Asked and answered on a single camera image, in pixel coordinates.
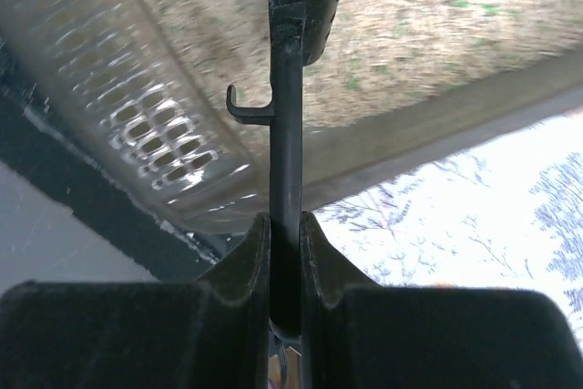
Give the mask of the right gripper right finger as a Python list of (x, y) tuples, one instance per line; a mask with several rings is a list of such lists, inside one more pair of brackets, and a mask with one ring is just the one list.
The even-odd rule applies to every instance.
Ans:
[(301, 219), (306, 388), (579, 388), (582, 356), (539, 292), (384, 287)]

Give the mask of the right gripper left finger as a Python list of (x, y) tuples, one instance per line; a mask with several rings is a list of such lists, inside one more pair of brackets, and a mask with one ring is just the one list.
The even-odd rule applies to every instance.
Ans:
[(269, 217), (191, 282), (24, 282), (1, 298), (4, 388), (263, 388)]

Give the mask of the black litter scoop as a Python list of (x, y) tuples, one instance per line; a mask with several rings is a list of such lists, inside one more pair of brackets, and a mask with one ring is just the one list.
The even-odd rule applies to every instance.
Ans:
[(240, 107), (235, 86), (226, 104), (244, 125), (270, 130), (270, 320), (282, 339), (301, 336), (302, 72), (323, 54), (340, 0), (268, 0), (271, 102)]

